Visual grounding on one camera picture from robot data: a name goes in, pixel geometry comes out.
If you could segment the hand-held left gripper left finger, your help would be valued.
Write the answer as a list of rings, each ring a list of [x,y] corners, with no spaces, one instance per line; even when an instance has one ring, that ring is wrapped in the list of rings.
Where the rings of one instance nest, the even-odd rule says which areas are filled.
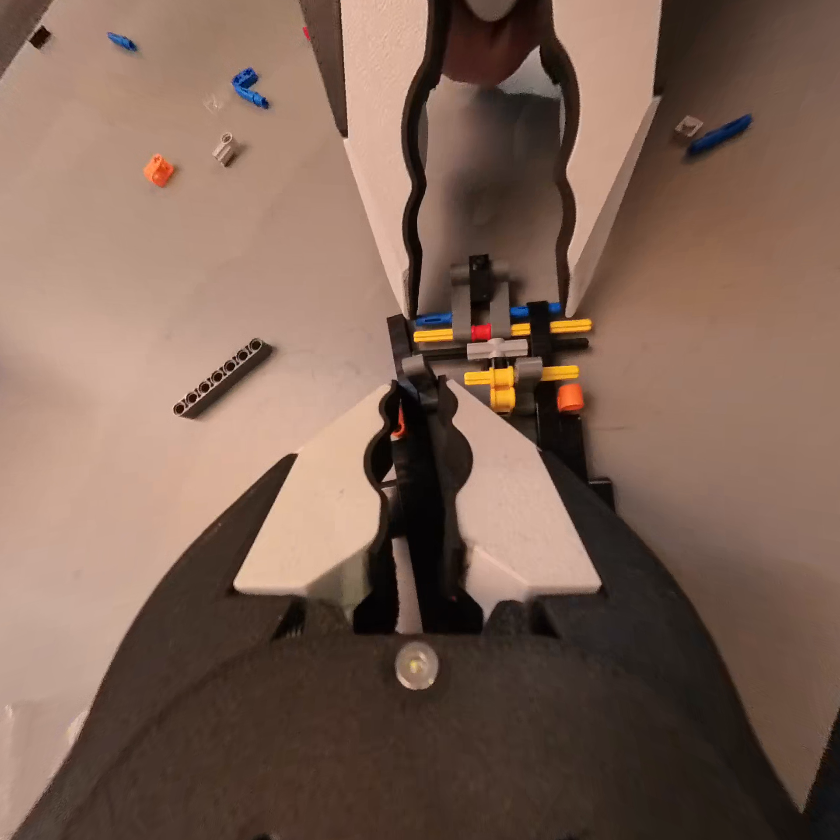
[[[246,595],[337,606],[361,634],[391,634],[399,613],[389,533],[394,381],[374,388],[296,454],[234,578]]]

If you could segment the blue angled lego connector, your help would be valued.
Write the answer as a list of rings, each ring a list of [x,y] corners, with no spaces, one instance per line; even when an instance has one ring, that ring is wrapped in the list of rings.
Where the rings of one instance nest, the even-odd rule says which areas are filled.
[[[253,67],[247,67],[238,72],[231,81],[234,92],[246,102],[250,102],[258,109],[268,110],[268,99],[256,90],[259,74]]]

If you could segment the grey long lego beam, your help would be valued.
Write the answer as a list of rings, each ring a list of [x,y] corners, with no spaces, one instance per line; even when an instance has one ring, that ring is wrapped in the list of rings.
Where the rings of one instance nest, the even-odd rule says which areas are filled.
[[[175,417],[195,419],[217,403],[253,370],[273,354],[273,345],[260,338],[251,339],[244,347],[201,380],[172,407]]]

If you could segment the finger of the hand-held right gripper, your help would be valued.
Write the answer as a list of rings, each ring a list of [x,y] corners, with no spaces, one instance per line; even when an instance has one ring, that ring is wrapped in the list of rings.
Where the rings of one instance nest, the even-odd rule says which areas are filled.
[[[553,177],[561,200],[555,255],[566,315],[580,306],[606,246],[660,97],[662,3],[550,2],[540,59],[563,100]]]
[[[300,1],[333,120],[402,313],[417,315],[427,179],[421,122],[442,75],[452,3]]]

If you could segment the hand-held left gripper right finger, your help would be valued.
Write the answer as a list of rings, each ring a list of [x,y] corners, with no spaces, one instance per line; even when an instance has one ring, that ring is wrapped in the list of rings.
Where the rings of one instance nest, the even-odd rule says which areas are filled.
[[[436,467],[444,587],[466,595],[483,620],[504,602],[601,590],[541,450],[445,376],[437,384]]]

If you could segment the long blue lego axle pin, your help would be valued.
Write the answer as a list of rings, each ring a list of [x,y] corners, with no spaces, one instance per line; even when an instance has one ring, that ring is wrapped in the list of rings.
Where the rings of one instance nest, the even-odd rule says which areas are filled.
[[[747,132],[752,124],[753,116],[751,113],[747,113],[716,129],[712,129],[689,142],[686,157],[694,158],[711,152]]]

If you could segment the lego vehicle chassis assembly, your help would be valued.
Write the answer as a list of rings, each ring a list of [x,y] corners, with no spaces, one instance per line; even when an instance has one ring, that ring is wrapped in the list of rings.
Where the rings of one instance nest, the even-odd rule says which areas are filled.
[[[589,348],[588,319],[568,319],[559,302],[511,304],[507,267],[488,255],[451,266],[449,310],[390,318],[400,407],[393,472],[384,489],[395,537],[397,630],[476,632],[485,620],[466,595],[443,583],[445,506],[436,467],[438,381],[463,385],[549,457],[608,501],[612,485],[590,481],[581,423],[580,371],[564,354]]]

